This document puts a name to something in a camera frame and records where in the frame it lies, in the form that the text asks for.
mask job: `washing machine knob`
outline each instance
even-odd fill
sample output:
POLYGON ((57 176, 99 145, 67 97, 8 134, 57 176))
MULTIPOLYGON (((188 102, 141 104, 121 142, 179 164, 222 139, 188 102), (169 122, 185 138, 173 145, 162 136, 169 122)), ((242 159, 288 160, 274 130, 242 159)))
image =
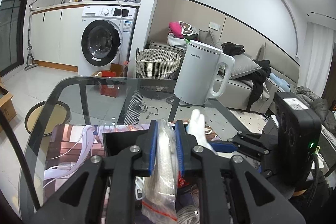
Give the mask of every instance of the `washing machine knob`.
POLYGON ((104 15, 108 15, 108 14, 110 13, 110 10, 108 10, 108 9, 103 9, 103 13, 104 13, 104 15))

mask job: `white electric kettle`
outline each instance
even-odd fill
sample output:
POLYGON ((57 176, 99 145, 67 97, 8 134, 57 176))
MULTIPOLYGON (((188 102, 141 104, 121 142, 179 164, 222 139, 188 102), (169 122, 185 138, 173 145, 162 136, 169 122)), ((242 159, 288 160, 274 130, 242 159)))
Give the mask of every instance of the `white electric kettle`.
POLYGON ((175 96, 191 105, 203 105, 208 98, 221 96, 234 64, 234 58, 222 50, 190 40, 174 89, 175 96), (225 65, 225 74, 219 91, 214 92, 220 65, 225 65))

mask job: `red box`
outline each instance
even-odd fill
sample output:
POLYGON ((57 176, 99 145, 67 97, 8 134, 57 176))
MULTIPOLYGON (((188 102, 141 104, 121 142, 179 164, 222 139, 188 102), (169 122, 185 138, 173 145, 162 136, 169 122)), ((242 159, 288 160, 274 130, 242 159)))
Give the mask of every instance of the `red box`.
MULTIPOLYGON (((103 70, 101 72, 101 77, 115 77, 116 73, 113 71, 103 70)), ((118 89, 113 85, 102 85, 100 89, 101 95, 106 95, 110 97, 117 97, 118 96, 118 89)))

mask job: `white cabinet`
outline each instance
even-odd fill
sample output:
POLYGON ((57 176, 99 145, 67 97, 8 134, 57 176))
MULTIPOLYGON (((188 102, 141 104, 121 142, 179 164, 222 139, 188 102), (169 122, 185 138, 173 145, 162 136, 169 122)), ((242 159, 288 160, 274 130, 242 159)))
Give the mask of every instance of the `white cabinet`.
POLYGON ((63 10, 59 40, 59 63, 61 64, 78 66, 82 55, 80 32, 82 12, 83 7, 63 10))
POLYGON ((53 10, 32 16, 31 45, 36 60, 59 63, 61 13, 53 10))

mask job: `wall outlet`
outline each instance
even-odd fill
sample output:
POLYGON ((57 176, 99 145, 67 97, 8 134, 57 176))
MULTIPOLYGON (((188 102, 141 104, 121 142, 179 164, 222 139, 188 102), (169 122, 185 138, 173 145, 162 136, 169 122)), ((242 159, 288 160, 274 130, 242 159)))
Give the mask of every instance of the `wall outlet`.
POLYGON ((219 31, 219 29, 221 28, 221 25, 216 24, 216 23, 210 21, 209 28, 214 29, 216 31, 219 31))

